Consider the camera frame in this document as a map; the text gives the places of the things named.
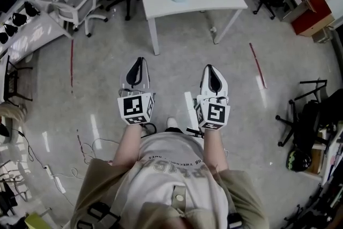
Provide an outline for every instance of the white chair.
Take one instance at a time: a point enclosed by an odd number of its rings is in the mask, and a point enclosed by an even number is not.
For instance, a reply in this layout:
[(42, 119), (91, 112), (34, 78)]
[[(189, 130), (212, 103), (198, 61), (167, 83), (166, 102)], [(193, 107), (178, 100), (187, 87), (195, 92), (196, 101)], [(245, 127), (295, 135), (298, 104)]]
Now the white chair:
[(89, 32), (88, 22), (91, 18), (99, 18), (107, 22), (105, 16), (99, 14), (91, 14), (96, 8), (101, 8), (102, 5), (97, 4), (98, 0), (41, 0), (52, 4), (56, 9), (59, 19), (73, 23), (73, 30), (77, 31), (79, 25), (85, 22), (85, 33), (91, 37)]

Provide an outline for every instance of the yellow object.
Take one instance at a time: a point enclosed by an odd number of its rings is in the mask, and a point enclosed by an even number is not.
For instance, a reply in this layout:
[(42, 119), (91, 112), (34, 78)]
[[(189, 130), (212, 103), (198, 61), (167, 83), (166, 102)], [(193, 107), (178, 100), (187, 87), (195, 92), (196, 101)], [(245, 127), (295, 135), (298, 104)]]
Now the yellow object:
[(32, 213), (25, 219), (29, 229), (51, 229), (51, 227), (37, 214)]

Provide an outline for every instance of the table leg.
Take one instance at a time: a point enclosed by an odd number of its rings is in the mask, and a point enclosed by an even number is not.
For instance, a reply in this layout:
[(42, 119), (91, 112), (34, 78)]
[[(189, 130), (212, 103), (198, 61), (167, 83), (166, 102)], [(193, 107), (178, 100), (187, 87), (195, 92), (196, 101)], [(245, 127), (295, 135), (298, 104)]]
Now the table leg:
[(156, 32), (155, 19), (154, 18), (148, 19), (148, 23), (149, 23), (152, 47), (154, 48), (154, 54), (155, 55), (159, 55), (160, 51), (159, 51), (159, 43), (157, 41), (157, 32)]
[(213, 42), (214, 44), (218, 44), (220, 40), (223, 38), (223, 36), (226, 34), (226, 32), (230, 29), (231, 25), (235, 22), (236, 18), (240, 15), (242, 10), (237, 10), (235, 12), (231, 12), (229, 17), (227, 18), (224, 27), (220, 30), (220, 32), (217, 32)]

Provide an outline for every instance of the small box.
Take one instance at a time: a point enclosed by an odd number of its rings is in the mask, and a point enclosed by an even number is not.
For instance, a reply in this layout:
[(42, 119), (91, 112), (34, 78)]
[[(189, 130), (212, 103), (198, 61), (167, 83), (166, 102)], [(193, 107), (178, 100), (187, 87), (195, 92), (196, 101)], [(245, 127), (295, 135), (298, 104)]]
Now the small box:
[(120, 116), (126, 124), (141, 124), (150, 121), (154, 100), (151, 93), (118, 98)]
[(219, 130), (227, 124), (230, 106), (201, 100), (195, 111), (200, 128)]

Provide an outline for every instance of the glossy tiled floor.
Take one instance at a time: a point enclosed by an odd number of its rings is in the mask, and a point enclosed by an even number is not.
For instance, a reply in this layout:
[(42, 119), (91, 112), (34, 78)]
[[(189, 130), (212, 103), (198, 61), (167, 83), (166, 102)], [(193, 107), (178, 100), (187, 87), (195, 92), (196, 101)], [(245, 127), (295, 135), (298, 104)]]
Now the glossy tiled floor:
[[(87, 165), (81, 142), (101, 137), (119, 141), (124, 123), (117, 108), (121, 68), (139, 56), (147, 59), (151, 85), (156, 92), (152, 122), (164, 130), (168, 116), (175, 116), (181, 128), (188, 123), (184, 95), (199, 92), (202, 69), (215, 65), (229, 86), (231, 112), (222, 131), (229, 151), (231, 169), (247, 171), (256, 186), (271, 221), (277, 228), (283, 217), (298, 203), (305, 202), (317, 182), (285, 168), (287, 148), (277, 147), (285, 126), (275, 121), (285, 116), (288, 100), (312, 86), (300, 80), (328, 79), (331, 94), (341, 87), (336, 57), (330, 43), (320, 45), (311, 38), (296, 36), (290, 25), (271, 21), (265, 9), (252, 14), (256, 3), (241, 13), (219, 45), (214, 45), (208, 20), (220, 26), (227, 11), (185, 13), (156, 20), (160, 55), (152, 54), (148, 24), (141, 2), (134, 5), (132, 20), (124, 21), (124, 5), (117, 7), (109, 21), (96, 21), (92, 37), (83, 27), (74, 36), (73, 85), (71, 86), (71, 41), (65, 37), (35, 53), (32, 74), (20, 81), (31, 83), (33, 102), (27, 103), (23, 131), (37, 157), (55, 174), (71, 175), (77, 168), (85, 175)], [(266, 81), (260, 89), (258, 70), (249, 43), (252, 43)], [(95, 143), (96, 156), (110, 160), (117, 145)], [(56, 223), (64, 224), (72, 206), (56, 189), (40, 164), (30, 162), (22, 138), (2, 146), (2, 158), (10, 157), (20, 169), (31, 201), (53, 209)], [(75, 203), (82, 180), (59, 177), (65, 195)]]

